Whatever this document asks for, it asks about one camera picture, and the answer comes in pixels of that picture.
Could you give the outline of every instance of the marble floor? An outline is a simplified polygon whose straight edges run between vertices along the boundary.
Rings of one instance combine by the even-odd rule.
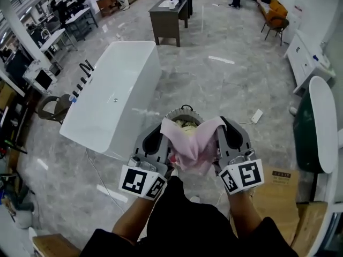
[[[86,41],[77,43],[63,60],[54,95],[72,92],[82,71],[80,62],[94,64],[113,41],[154,40],[148,10],[158,0],[138,0],[125,12],[101,19]],[[169,111],[190,104],[205,119],[220,115],[237,122],[249,122],[257,109],[263,116],[256,125],[243,125],[253,148],[265,165],[296,169],[292,131],[293,117],[288,108],[300,98],[289,63],[283,59],[287,45],[260,32],[264,19],[254,1],[242,1],[240,10],[229,9],[231,0],[194,0],[189,28],[181,28],[181,47],[164,39],[158,46],[162,76],[149,107],[143,128],[160,121]],[[234,64],[209,59],[221,57]],[[128,58],[128,64],[135,58]],[[59,135],[59,123],[32,119],[19,172],[36,193],[41,227],[59,232],[83,248],[96,228],[111,230],[126,210],[127,203],[111,199],[96,189],[101,184],[89,162],[85,148]],[[120,161],[89,151],[90,159],[106,186],[115,192],[120,178]],[[180,172],[185,193],[198,195],[204,203],[227,212],[223,185],[210,171],[205,177]],[[308,199],[312,175],[301,173],[297,199]]]

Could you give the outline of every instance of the pink cloth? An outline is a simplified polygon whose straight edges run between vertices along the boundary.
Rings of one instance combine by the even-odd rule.
[[[164,118],[161,133],[173,144],[176,163],[183,171],[196,169],[205,175],[210,169],[217,154],[215,131],[220,125],[225,125],[220,117],[200,124],[194,135],[188,136],[179,126]]]

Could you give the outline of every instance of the brown chair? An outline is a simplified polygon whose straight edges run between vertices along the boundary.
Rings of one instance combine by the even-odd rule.
[[[71,101],[69,101],[69,97],[70,97],[69,94],[64,94],[61,97],[49,96],[45,98],[38,105],[38,108],[37,108],[37,114],[39,118],[44,119],[44,120],[56,121],[62,125],[63,120],[66,114],[68,113],[68,110],[72,103]],[[56,102],[53,114],[51,112],[44,110],[44,107],[50,102]]]
[[[264,23],[264,26],[261,32],[264,30],[264,27],[266,26],[266,24],[269,27],[269,31],[264,41],[266,41],[270,31],[276,31],[277,33],[275,34],[275,37],[277,37],[278,33],[280,33],[281,35],[280,46],[282,46],[282,33],[288,27],[289,21],[286,18],[274,16],[270,19],[270,21],[266,21],[266,23]]]

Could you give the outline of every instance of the freestanding bathtub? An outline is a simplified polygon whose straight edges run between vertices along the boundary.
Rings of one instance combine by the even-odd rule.
[[[126,161],[161,76],[153,41],[113,42],[97,61],[59,133]]]

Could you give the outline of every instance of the chair leg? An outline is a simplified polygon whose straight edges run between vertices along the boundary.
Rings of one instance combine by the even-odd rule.
[[[266,23],[264,23],[264,25],[263,25],[263,28],[262,28],[261,32],[264,30],[264,27],[266,26],[266,24],[267,24],[267,22],[266,22]]]
[[[268,35],[269,35],[270,30],[271,30],[271,29],[269,29],[269,31],[268,31],[268,33],[267,33],[266,38],[264,39],[264,41],[266,41],[266,39],[267,39],[267,37],[268,37]]]

